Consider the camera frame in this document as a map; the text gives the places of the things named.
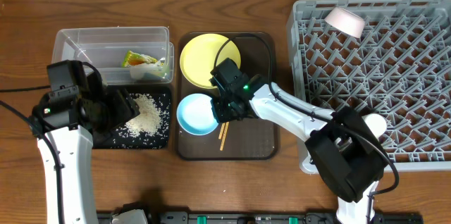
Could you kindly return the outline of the pile of white rice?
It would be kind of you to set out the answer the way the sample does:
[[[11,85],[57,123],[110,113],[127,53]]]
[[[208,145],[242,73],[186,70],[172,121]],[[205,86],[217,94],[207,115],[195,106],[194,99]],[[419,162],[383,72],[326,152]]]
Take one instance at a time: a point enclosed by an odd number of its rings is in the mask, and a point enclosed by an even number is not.
[[[163,103],[162,97],[132,94],[132,98],[138,105],[140,114],[116,130],[120,137],[158,137],[168,132],[170,108]]]

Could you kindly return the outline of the light blue bowl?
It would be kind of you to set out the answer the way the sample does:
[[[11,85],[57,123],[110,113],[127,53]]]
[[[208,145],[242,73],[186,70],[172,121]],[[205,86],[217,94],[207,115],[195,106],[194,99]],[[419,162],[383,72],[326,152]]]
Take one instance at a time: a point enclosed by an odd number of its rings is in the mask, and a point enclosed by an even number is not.
[[[209,95],[195,93],[184,97],[178,104],[176,117],[179,126],[191,135],[203,136],[218,127],[214,117],[212,98]]]

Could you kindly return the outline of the green snack wrapper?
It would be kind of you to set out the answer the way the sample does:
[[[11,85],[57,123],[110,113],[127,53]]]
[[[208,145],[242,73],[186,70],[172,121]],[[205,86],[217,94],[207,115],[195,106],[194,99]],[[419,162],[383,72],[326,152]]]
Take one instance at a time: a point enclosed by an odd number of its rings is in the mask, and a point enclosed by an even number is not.
[[[154,64],[157,63],[158,60],[151,56],[145,54],[135,53],[133,51],[128,51],[125,55],[125,58],[121,64],[122,68],[127,68],[130,66],[138,66],[141,64]]]

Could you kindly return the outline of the yellow plate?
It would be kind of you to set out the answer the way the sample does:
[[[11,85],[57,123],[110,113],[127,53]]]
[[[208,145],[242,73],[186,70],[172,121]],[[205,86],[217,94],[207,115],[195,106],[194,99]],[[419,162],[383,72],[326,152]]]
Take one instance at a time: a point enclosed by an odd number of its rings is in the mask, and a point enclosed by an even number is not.
[[[208,33],[191,39],[180,55],[180,69],[185,78],[196,87],[214,89],[210,79],[216,54],[227,37]]]

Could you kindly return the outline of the white tissue wad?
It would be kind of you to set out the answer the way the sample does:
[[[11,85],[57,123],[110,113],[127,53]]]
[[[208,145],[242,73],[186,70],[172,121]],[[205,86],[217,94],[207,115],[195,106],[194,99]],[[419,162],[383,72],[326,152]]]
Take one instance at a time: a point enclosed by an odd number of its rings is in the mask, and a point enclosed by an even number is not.
[[[143,63],[130,68],[130,76],[135,80],[165,79],[170,68],[163,61],[156,63]]]

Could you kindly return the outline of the pink white bowl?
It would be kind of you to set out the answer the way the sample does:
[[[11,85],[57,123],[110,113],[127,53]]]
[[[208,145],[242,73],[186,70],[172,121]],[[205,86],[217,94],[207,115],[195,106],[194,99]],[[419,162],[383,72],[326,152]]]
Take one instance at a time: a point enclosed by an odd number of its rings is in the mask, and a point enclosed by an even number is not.
[[[326,16],[325,21],[339,31],[357,39],[361,37],[365,26],[363,18],[341,7],[335,7]]]

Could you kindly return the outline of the white green cup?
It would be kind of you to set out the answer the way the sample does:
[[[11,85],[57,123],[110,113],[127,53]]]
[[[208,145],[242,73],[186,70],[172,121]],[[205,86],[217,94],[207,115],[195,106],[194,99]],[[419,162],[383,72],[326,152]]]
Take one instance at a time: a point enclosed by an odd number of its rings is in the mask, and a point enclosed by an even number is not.
[[[379,114],[371,113],[362,118],[376,138],[382,136],[387,130],[385,118]]]

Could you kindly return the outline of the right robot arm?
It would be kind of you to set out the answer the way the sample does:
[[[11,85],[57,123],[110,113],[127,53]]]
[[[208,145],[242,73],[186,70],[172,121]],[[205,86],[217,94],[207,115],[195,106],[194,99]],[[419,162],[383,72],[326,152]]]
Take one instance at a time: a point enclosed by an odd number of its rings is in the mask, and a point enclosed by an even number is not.
[[[218,83],[212,101],[220,122],[260,118],[298,137],[311,156],[321,179],[338,197],[340,223],[371,223],[374,197],[385,167],[393,162],[378,142],[386,130],[378,114],[360,116],[351,108],[319,108],[302,101],[274,82]]]

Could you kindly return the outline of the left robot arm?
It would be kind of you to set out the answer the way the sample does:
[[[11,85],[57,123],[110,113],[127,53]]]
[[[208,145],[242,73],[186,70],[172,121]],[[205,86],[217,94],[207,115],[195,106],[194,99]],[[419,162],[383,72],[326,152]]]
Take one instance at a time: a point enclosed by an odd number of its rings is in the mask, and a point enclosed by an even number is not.
[[[94,135],[138,113],[126,89],[69,85],[42,97],[30,120],[44,164],[48,223],[98,223],[91,171]]]

